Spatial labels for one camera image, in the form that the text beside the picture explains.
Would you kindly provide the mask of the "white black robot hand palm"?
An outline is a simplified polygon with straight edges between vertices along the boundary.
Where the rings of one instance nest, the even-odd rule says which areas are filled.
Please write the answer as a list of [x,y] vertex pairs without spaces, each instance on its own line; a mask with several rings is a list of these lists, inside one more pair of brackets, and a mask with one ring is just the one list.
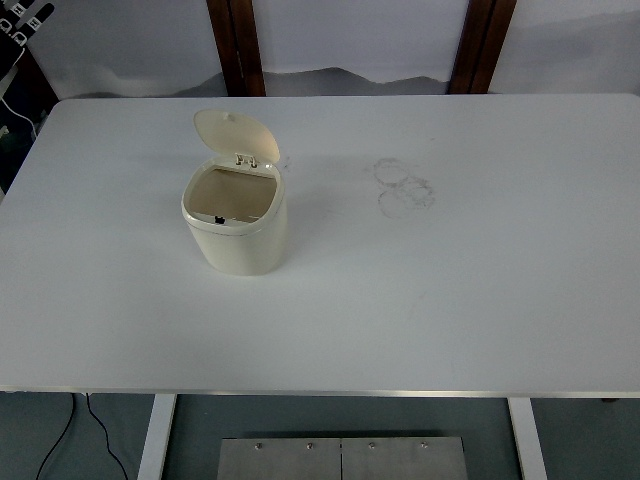
[[1,2],[1,64],[15,65],[26,51],[28,41],[54,13],[54,4],[46,2],[30,12],[34,1]]

